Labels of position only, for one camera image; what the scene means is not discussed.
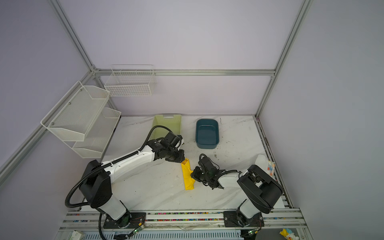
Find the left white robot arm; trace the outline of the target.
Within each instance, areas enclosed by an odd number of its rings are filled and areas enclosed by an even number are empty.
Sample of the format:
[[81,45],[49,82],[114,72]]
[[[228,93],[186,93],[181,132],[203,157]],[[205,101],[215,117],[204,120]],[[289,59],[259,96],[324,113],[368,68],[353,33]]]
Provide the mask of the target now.
[[181,163],[185,160],[184,150],[180,147],[183,144],[183,137],[169,132],[165,137],[148,140],[138,150],[118,158],[118,162],[107,161],[98,164],[90,162],[83,176],[91,171],[104,167],[99,173],[87,178],[80,185],[80,191],[87,200],[89,206],[102,214],[106,214],[114,221],[128,220],[131,217],[129,210],[113,194],[112,185],[128,177],[128,174],[138,167],[164,159],[168,162]]

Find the light green plastic basket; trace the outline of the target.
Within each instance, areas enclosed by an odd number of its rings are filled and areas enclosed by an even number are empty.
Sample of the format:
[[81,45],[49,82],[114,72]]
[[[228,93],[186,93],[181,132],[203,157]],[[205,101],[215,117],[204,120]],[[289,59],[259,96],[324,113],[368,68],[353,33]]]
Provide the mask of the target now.
[[[154,126],[164,126],[170,129],[175,135],[181,135],[182,116],[181,115],[155,115],[153,120]],[[168,130],[164,128],[156,128],[153,130],[149,140],[163,138],[168,134]]]

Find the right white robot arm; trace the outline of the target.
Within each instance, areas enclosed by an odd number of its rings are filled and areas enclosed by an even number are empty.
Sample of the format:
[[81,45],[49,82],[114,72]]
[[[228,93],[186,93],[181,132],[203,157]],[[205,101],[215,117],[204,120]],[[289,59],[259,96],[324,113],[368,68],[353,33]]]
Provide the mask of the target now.
[[190,177],[212,190],[240,188],[246,195],[235,211],[223,213],[225,227],[263,227],[263,214],[270,214],[284,193],[283,187],[257,165],[245,171],[224,170],[205,154],[199,156]]

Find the yellow paper napkin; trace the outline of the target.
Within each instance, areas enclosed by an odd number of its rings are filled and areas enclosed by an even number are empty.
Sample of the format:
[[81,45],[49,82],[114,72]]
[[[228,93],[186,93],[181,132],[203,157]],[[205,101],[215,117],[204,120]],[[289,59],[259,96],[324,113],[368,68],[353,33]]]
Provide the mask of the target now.
[[185,158],[185,160],[181,162],[181,167],[183,172],[185,190],[193,190],[195,180],[191,177],[193,171],[191,170],[190,161]]

